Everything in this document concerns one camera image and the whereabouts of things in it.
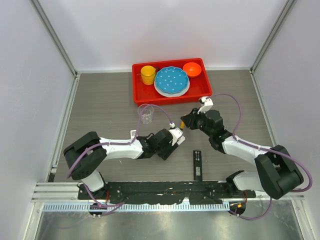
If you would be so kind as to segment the orange handle screwdriver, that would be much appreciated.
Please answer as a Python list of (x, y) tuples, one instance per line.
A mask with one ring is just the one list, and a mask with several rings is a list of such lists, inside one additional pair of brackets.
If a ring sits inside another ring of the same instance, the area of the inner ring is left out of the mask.
[(182, 121), (181, 124), (180, 124), (180, 129), (183, 131), (185, 128), (185, 123)]

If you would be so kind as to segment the white remote with black batteries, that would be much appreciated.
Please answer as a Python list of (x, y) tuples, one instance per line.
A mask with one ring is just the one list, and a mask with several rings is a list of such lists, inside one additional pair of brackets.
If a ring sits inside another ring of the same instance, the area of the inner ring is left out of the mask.
[(179, 137), (178, 139), (177, 139), (177, 141), (176, 141), (176, 144), (179, 146), (179, 145), (181, 145), (184, 141), (185, 141), (185, 136), (184, 135), (182, 135), (181, 137)]

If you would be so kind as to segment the long white remote control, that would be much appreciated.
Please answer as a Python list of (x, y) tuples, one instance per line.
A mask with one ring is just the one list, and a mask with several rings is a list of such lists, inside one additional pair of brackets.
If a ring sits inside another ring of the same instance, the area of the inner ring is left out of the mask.
[(130, 137), (131, 137), (131, 139), (134, 139), (135, 138), (135, 136), (136, 136), (136, 130), (131, 130), (130, 131)]

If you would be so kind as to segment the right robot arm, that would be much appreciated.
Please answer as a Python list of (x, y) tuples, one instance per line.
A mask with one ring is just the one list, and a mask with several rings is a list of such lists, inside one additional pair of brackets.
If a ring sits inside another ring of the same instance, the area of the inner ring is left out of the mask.
[(263, 191), (273, 199), (280, 199), (304, 182), (299, 168), (281, 145), (258, 146), (241, 138), (234, 138), (225, 129), (223, 118), (217, 110), (201, 113), (194, 108), (182, 116), (181, 121), (190, 130), (200, 130), (208, 136), (216, 151), (238, 157), (255, 166), (255, 172), (240, 170), (230, 175), (226, 193), (233, 198), (245, 190)]

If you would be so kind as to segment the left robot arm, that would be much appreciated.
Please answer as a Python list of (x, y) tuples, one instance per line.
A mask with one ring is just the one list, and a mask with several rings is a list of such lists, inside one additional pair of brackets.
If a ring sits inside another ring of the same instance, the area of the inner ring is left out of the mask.
[(98, 172), (98, 166), (112, 159), (149, 159), (158, 155), (164, 161), (185, 140), (180, 128), (162, 129), (156, 134), (135, 136), (127, 140), (99, 137), (91, 131), (64, 149), (68, 165), (67, 178), (81, 181), (93, 198), (100, 200), (107, 192), (106, 183)]

